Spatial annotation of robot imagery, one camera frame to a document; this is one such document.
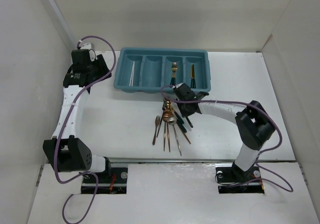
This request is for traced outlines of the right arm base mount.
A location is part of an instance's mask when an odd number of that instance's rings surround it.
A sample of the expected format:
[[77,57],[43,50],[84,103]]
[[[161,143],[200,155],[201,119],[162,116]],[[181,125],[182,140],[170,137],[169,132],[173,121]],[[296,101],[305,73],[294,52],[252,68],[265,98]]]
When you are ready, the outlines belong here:
[[264,186],[260,180],[261,173],[253,166],[244,176],[236,175],[231,166],[217,166],[215,181],[219,194],[264,194]]

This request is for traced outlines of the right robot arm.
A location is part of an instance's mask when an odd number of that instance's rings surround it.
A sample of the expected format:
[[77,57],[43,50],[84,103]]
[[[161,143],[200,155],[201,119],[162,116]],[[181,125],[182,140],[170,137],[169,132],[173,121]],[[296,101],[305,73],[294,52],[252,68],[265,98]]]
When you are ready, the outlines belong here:
[[255,162],[260,150],[275,131],[273,123],[264,115],[265,110],[258,101],[242,104],[230,101],[204,100],[207,92],[195,93],[186,83],[173,88],[177,106],[184,118],[198,113],[212,115],[237,126],[242,146],[231,167],[219,167],[216,178],[222,184],[243,183],[254,172]]

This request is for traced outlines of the silver slotted spoon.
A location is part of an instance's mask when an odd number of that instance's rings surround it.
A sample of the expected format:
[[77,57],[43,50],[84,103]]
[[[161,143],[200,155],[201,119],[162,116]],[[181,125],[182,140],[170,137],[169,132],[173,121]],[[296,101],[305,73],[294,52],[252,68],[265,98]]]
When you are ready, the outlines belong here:
[[178,148],[178,151],[179,151],[180,156],[182,156],[181,146],[180,146],[179,138],[178,138],[177,131],[176,131],[177,118],[174,117],[173,115],[170,115],[170,116],[167,118],[167,123],[168,123],[169,125],[171,125],[172,128],[173,128],[173,132],[174,132],[174,137],[175,137],[175,140],[176,140],[177,148]]

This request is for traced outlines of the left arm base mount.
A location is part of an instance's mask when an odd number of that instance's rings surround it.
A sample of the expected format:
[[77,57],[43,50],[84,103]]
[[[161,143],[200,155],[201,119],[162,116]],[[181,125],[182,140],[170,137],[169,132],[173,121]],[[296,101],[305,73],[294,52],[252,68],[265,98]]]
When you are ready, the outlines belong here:
[[[109,163],[109,170],[97,172],[98,187],[96,194],[122,195],[127,193],[128,164]],[[81,194],[93,194],[96,188],[96,178],[93,174],[86,174],[82,179]]]

